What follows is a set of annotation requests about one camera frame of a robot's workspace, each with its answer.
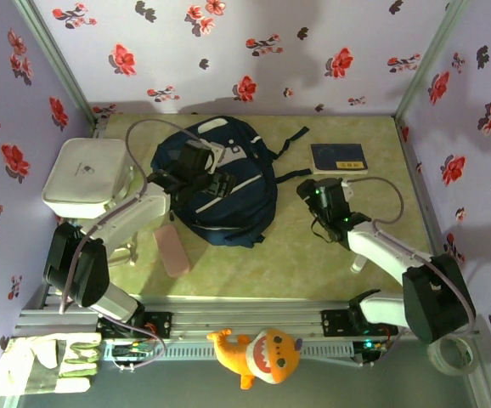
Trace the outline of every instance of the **backpack strap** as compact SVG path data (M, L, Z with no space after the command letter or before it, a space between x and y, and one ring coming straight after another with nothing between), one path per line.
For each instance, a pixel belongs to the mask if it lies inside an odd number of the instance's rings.
M291 136L290 138L288 138L285 141L285 143L283 143L283 147L281 148L281 150L279 151L279 153L274 153L273 151L269 150L270 155L272 156L272 160L279 159L281 157L281 155L283 155L287 151L287 149L289 149L289 146L291 145L291 142L294 142L295 140L299 140L299 138L301 138L302 136L304 136L309 131L310 131L310 129L307 128L307 127L303 127L302 129L300 129L293 136Z
M276 184L284 183L289 179L293 179L295 177L308 176L312 174L312 170L309 168L303 168L302 170L294 170L292 172L288 172L283 176L276 177Z

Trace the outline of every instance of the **flower wallpaper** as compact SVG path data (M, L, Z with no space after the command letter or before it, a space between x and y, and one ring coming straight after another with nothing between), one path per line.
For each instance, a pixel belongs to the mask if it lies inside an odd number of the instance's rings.
M33 0L95 115L392 115L448 1Z
M491 2L471 1L400 126L439 249L459 262L476 305L491 369Z
M78 17L64 13L70 21ZM60 146L88 134L87 120L16 7L0 0L0 355L42 283L57 225L42 188Z

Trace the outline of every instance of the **table surface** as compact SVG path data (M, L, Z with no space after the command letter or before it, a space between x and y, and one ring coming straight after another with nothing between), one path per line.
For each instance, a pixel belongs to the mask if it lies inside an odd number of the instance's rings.
M187 127L211 116L113 115L105 129L108 139L124 139L127 128L146 118L161 118ZM404 161L394 121L389 116L237 116L262 136L269 149L279 150L285 139L303 126L310 131L293 143L274 163L276 175L311 166L311 143L360 143L369 164L369 175L390 179L405 202L400 222L384 230L412 247L428 251L425 228ZM142 123L131 133L131 150L146 172L156 146L175 130L159 122ZM153 220L133 236L134 266L110 268L110 278L124 291L142 297L202 296L224 298L300 298L348 300L372 288L401 292L399 284L368 262L355 275L350 271L355 254L338 244L327 244L310 230L312 216L296 194L303 178L279 186L275 220L265 231L266 240L253 249L210 246L177 218L174 224L187 252L191 271L170 278L158 257L153 232L169 223L168 216ZM137 176L131 191L141 185ZM353 211L372 218L390 219L398 214L398 198L388 185L367 181L353 185Z

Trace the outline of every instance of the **tape roll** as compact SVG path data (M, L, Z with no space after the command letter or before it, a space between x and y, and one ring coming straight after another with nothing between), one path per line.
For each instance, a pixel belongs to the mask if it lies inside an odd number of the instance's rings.
M452 361L449 362L444 356L444 350L451 351ZM430 344L426 353L432 365L443 374L448 376L465 376L476 370L479 364L479 354L474 343L463 337L446 336Z

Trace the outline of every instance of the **yellow label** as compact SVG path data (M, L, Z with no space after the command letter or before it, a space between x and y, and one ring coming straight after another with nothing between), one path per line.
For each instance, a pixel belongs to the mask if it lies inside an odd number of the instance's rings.
M360 170L364 168L362 161L337 161L336 168L350 168L352 170Z

